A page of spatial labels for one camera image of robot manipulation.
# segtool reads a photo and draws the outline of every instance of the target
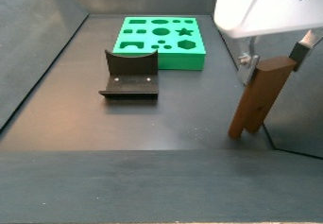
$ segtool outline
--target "wooden stick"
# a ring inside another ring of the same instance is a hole
[[[231,122],[229,137],[239,139],[243,129],[251,133],[259,130],[295,64],[284,56],[259,62]]]

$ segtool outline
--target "hexagonal hole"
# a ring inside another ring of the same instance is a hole
[[[177,42],[177,47],[188,50],[196,47],[196,43],[189,40],[183,40]]]

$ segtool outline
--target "circular hole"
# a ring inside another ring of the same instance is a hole
[[[147,33],[147,31],[144,29],[139,29],[139,30],[136,30],[136,33],[144,34],[144,33]]]
[[[157,36],[165,36],[171,33],[171,31],[167,28],[156,28],[152,33]]]
[[[152,20],[151,22],[152,22],[153,24],[167,24],[167,23],[168,23],[167,20],[161,20],[161,19],[159,19],[159,20]]]

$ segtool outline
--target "star-shaped hole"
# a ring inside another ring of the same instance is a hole
[[[181,30],[177,30],[176,32],[179,32],[179,36],[183,36],[183,35],[188,35],[188,36],[192,36],[192,30],[188,30],[187,28],[181,28]]]

